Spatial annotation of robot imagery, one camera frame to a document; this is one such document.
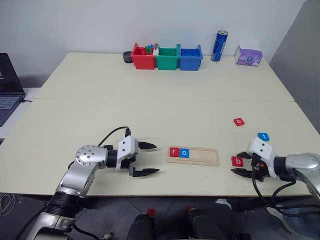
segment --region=table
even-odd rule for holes
[[[177,82],[182,82],[179,73],[185,75],[183,71],[137,71],[132,65],[123,62],[121,66],[124,66],[124,70],[119,74],[124,76],[126,72],[126,78],[116,77],[116,73],[110,70],[109,79],[105,79],[106,83],[100,81],[98,84],[97,76],[91,78],[91,84],[87,83],[88,80],[80,79],[80,76],[88,73],[101,73],[102,66],[98,63],[103,60],[113,64],[113,68],[108,69],[120,69],[120,62],[116,61],[120,56],[72,53],[66,57],[0,148],[0,159],[10,159],[3,161],[0,168],[0,192],[53,194],[79,147],[98,144],[111,130],[126,125],[137,139],[158,146],[156,150],[139,152],[135,162],[137,170],[159,168],[160,171],[149,177],[132,178],[125,170],[98,170],[89,195],[256,196],[249,178],[240,177],[230,171],[230,158],[245,151],[249,141],[258,132],[267,132],[271,138],[270,144],[283,156],[319,152],[319,134],[264,61],[259,67],[236,66],[243,69],[243,75],[246,76],[244,82],[247,83],[247,92],[237,95],[230,92],[245,89],[240,75],[237,79],[230,77],[222,81],[204,74],[201,70],[192,72],[191,74],[199,74],[198,83],[203,83],[206,87],[201,88],[188,78],[189,88],[193,88],[194,94],[185,95],[184,92],[192,92],[192,89],[185,84],[182,85],[183,91],[178,91],[178,85],[170,75],[174,75]],[[87,57],[91,64],[83,68],[82,60]],[[234,69],[231,59],[224,57],[218,64],[225,69],[228,69],[228,66]],[[77,63],[78,71],[68,70],[68,66],[76,68]],[[211,73],[208,68],[216,68],[216,65],[208,64],[209,62],[204,60],[202,70]],[[261,69],[261,73],[269,76],[270,80],[261,82],[258,79],[255,83],[247,77],[253,75],[248,69],[257,71],[256,75]],[[63,73],[65,81],[60,80]],[[142,84],[150,80],[164,90],[168,85],[167,78],[171,78],[172,85],[177,90],[176,95],[173,94],[174,89],[169,89],[168,95],[167,92],[161,93],[151,84]],[[76,79],[78,85],[72,88],[71,85]],[[214,86],[210,80],[217,81],[221,91],[230,89],[225,94],[217,91],[222,100],[214,99],[217,97],[215,95],[205,95],[210,92],[209,88]],[[259,83],[265,86],[259,88],[263,100],[255,94],[258,92]],[[69,96],[66,95],[63,84],[69,89]],[[104,89],[103,85],[107,91],[105,95],[101,90]],[[114,91],[109,90],[108,85],[122,85],[123,92],[129,95],[120,94],[116,88]],[[274,90],[266,94],[266,89],[272,88]],[[245,125],[237,127],[233,119],[239,117],[245,121]],[[121,131],[115,133],[108,144],[115,144],[123,136]],[[217,149],[220,166],[167,163],[168,147],[171,145]],[[269,178],[264,183],[257,184],[264,195],[270,196],[284,182]],[[295,187],[287,188],[279,195],[307,194],[305,184],[298,182]]]
[[[33,101],[36,97],[37,92],[39,91],[39,87],[26,87],[24,88],[25,93],[25,100]],[[23,113],[27,110],[31,102],[22,102],[20,103],[14,112],[9,116],[9,118],[5,121],[5,123],[0,127],[0,139],[5,139],[14,126],[16,125],[17,121],[21,118]]]

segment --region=floor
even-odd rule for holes
[[[231,234],[249,233],[253,240],[309,240],[289,233],[281,222],[264,208],[236,213],[225,204],[215,203],[216,198],[203,197],[102,197],[93,209],[84,209],[77,215],[79,228],[99,237],[112,233],[114,240],[125,240],[135,217],[155,209],[158,240],[188,239],[187,208],[196,207],[218,220],[224,231]],[[0,217],[0,239],[13,240],[30,217],[41,209],[44,201],[19,196],[10,215]],[[20,239],[25,239],[29,226]],[[69,234],[74,240],[90,240],[76,231]]]

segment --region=tissue box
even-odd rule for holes
[[[234,59],[235,64],[257,67],[262,59],[262,52],[257,46],[240,43]]]

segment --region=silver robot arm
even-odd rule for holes
[[[257,137],[250,142],[248,153],[259,156],[267,165],[270,177],[304,182],[309,192],[320,202],[320,155],[302,153],[279,156],[271,145]]]
[[[73,164],[64,174],[46,209],[38,216],[27,240],[69,239],[64,233],[72,230],[76,214],[82,209],[83,200],[94,182],[96,170],[106,167],[116,168],[116,171],[129,169],[133,177],[147,176],[158,171],[153,168],[135,171],[133,167],[139,147],[156,148],[155,145],[138,142],[129,135],[119,141],[117,146],[118,150],[112,146],[104,148],[96,145],[79,148]]]

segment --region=wooden board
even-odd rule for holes
[[[189,157],[170,156],[170,148],[188,149]],[[190,147],[190,146],[170,146],[167,157],[168,163],[192,164],[202,166],[219,166],[218,151],[212,148]]]

